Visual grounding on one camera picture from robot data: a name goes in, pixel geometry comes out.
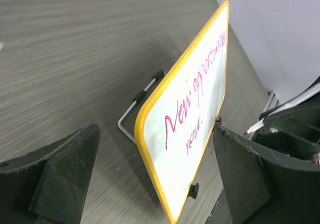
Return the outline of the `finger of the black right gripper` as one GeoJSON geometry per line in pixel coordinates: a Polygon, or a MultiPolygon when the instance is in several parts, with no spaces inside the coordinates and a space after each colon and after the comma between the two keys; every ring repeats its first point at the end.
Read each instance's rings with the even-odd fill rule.
{"type": "Polygon", "coordinates": [[[320,105],[302,103],[272,114],[261,114],[264,126],[252,141],[307,162],[320,162],[320,105]]]}

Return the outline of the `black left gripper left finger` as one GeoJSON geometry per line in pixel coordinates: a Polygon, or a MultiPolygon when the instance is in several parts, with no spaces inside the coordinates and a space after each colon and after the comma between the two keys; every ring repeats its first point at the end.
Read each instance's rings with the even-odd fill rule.
{"type": "Polygon", "coordinates": [[[2,224],[79,224],[100,142],[90,124],[0,164],[2,224]]]}

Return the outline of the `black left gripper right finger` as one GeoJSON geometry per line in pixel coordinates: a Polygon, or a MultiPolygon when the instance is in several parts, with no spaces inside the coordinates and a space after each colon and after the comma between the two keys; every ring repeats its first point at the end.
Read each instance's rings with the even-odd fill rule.
{"type": "Polygon", "coordinates": [[[235,224],[318,224],[320,166],[215,124],[214,151],[235,224]]]}

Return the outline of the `yellow framed whiteboard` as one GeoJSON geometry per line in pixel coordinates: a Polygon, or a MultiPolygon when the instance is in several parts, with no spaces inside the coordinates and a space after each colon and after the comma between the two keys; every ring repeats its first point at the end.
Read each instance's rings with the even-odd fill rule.
{"type": "Polygon", "coordinates": [[[182,212],[226,93],[225,0],[140,108],[134,138],[162,208],[182,212]]]}

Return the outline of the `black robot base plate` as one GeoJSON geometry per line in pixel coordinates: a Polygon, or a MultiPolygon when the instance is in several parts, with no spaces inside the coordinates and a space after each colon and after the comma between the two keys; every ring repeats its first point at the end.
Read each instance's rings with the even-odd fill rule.
{"type": "Polygon", "coordinates": [[[224,189],[220,193],[205,224],[233,224],[224,189]]]}

